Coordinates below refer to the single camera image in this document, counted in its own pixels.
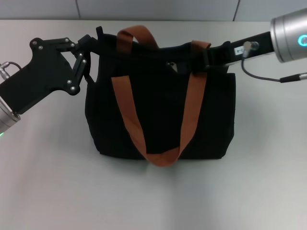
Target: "bag strap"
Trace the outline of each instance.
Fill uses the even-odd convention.
[[[135,34],[128,34],[129,37],[135,36]],[[121,41],[128,40],[123,39],[123,37],[120,37],[118,39],[118,51],[126,53],[131,52],[132,40],[129,38],[129,42]],[[155,42],[152,43],[153,40],[150,36],[144,35],[139,41],[142,41],[142,44],[148,44],[148,46],[150,47],[158,47]],[[200,47],[201,49],[205,49],[209,46],[209,43],[204,42],[193,41],[191,43],[191,49],[193,52],[200,51]],[[180,146],[160,154],[147,153],[144,133],[140,121],[138,119],[138,115],[136,113],[129,76],[112,77],[111,80],[118,107],[125,124],[125,128],[128,131],[130,138],[137,150],[146,160],[150,161],[156,166],[164,167],[174,164],[195,134],[201,111],[201,104],[204,96],[205,86],[207,82],[207,73],[190,74],[180,132]]]
[[[151,49],[159,49],[154,36],[143,25],[136,25],[123,29],[117,34],[117,51],[130,54],[132,51],[133,38]]]

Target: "black cable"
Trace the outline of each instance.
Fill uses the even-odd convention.
[[[252,78],[256,78],[256,79],[260,79],[260,80],[280,82],[279,79],[274,79],[274,78],[263,78],[263,77],[259,77],[259,76],[256,76],[256,75],[254,75],[254,74],[249,73],[249,72],[245,69],[245,67],[244,67],[244,60],[245,60],[245,57],[242,56],[241,67],[242,67],[242,70],[243,70],[247,75],[251,76]]]
[[[21,70],[21,66],[18,65],[16,62],[9,61],[9,64],[15,65],[18,67],[19,70]]]

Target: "white table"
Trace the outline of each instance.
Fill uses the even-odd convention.
[[[0,21],[0,62],[25,66],[35,37],[96,37],[144,24],[160,47],[191,40],[219,46],[269,30],[269,23]],[[70,54],[65,57],[74,63]],[[96,76],[98,56],[92,55]],[[260,76],[307,71],[307,60],[247,61]],[[218,161],[169,168],[100,155],[84,115],[86,82],[54,92],[0,138],[3,230],[307,229],[307,81],[279,84],[236,73],[235,137]]]

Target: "fabric bag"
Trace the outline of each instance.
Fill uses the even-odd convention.
[[[97,81],[87,88],[85,115],[101,154],[156,166],[225,155],[234,136],[235,75],[225,67],[189,71],[209,43],[159,48],[144,26],[100,39],[118,53],[100,56]]]

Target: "label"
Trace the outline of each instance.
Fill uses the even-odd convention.
[[[243,54],[243,52],[244,52],[244,46],[239,46],[235,48],[235,55]]]

